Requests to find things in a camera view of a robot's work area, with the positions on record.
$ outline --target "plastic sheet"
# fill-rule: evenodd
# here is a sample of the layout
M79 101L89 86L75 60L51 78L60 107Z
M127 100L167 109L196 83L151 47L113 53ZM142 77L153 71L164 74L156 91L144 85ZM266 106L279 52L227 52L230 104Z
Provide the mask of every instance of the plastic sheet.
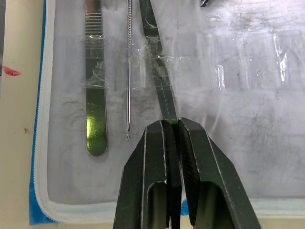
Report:
M85 77L85 1L56 1L50 200L116 201L124 164L145 127L162 118L151 74L158 58L168 71L177 116L205 127L233 161L250 198L304 198L304 1L212 0L205 8L196 0L151 2L163 52L147 51L152 41L143 35L133 1L128 133L127 1L102 1L105 82ZM85 90L92 87L106 88L108 149L101 157L86 148Z

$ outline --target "red mark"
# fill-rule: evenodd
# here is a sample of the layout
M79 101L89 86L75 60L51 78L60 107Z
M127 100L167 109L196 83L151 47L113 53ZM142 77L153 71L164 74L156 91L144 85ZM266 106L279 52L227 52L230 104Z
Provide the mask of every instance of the red mark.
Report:
M5 67L5 66L3 66L2 69L4 70L4 72L5 72L7 75L17 76L17 75L20 75L20 74L21 74L21 72L12 70L11 68L8 68L8 67Z

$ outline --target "table surface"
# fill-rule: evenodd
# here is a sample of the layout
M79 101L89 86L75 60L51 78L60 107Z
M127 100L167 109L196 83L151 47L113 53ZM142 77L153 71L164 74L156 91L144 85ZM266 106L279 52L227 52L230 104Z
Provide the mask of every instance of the table surface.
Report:
M28 189L41 53L43 0L7 0L0 100L0 229L29 228ZM301 229L304 219L261 219L264 229ZM41 229L110 229L111 225L40 225ZM188 218L182 219L182 228Z

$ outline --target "blue edge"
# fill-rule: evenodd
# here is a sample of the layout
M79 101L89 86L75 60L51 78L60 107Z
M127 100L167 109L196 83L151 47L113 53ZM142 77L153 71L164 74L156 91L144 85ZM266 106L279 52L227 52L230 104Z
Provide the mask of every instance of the blue edge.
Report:
M38 205L35 188L34 188L34 152L35 152L35 141L36 141L36 131L37 131L37 117L38 117L38 105L40 96L40 86L41 86L41 72L42 72L42 60L43 60L43 47L45 40L45 27L46 27L46 0L43 1L43 19L42 19L42 39L41 39L41 61L40 61L40 71L39 71L39 87L37 95L37 105L36 105L36 118L34 127L34 138L33 138L33 148L32 148L32 159L31 159L31 170L30 170L30 190L29 190L29 218L30 225L46 224L46 223L58 223L49 217L47 217ZM186 199L182 202L181 215L187 216L189 214Z

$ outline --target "transparent plastic wrap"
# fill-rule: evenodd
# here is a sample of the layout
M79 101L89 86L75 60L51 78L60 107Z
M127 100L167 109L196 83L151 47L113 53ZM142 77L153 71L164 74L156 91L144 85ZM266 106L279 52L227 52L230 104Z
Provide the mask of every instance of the transparent plastic wrap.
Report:
M103 57L89 73L85 2L56 1L51 201L115 202L145 127L164 118L158 98L164 90L173 95L177 118L200 123L232 160L250 198L305 197L303 0L211 0L205 8L199 0L151 0L159 36L145 36L133 0L130 131L127 0L101 1ZM107 147L99 157L86 142L88 90L102 90L106 104Z

